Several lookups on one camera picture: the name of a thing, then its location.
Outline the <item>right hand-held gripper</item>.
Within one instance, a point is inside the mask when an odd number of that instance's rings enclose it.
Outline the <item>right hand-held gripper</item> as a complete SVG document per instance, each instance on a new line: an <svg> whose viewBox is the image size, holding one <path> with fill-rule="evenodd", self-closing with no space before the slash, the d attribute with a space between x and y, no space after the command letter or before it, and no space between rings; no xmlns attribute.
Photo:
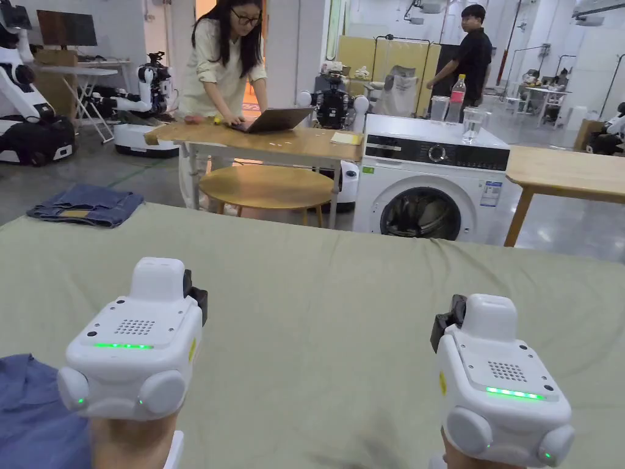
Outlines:
<svg viewBox="0 0 625 469"><path fill-rule="evenodd" d="M536 350L517 337L511 299L452 296L435 317L436 355L449 443L475 459L559 466L575 438L571 405Z"/></svg>

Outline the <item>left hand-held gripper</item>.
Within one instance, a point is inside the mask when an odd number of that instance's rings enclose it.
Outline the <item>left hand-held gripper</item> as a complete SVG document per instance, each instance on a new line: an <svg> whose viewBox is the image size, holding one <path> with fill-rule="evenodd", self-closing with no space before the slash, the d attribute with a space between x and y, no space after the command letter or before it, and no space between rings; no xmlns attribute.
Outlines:
<svg viewBox="0 0 625 469"><path fill-rule="evenodd" d="M208 294L177 259L146 257L127 295L108 303L68 345L57 374L66 408L83 418L151 421L177 414L208 318ZM178 468L175 430L164 468Z"/></svg>

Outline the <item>person's right hand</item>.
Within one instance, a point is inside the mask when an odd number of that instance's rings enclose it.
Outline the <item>person's right hand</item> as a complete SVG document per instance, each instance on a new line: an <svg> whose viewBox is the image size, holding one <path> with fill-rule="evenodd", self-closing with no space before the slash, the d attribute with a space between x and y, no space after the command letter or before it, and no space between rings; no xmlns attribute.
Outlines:
<svg viewBox="0 0 625 469"><path fill-rule="evenodd" d="M444 428L441 428L441 437L444 443L443 460L448 468L489 468L490 462L480 460L462 453L448 441Z"/></svg>

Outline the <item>person's left hand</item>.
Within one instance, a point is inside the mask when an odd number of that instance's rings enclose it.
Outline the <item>person's left hand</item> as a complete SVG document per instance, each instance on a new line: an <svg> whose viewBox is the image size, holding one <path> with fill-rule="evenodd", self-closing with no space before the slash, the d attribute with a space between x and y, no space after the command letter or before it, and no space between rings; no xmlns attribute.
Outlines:
<svg viewBox="0 0 625 469"><path fill-rule="evenodd" d="M164 468L177 419L90 420L92 468Z"/></svg>

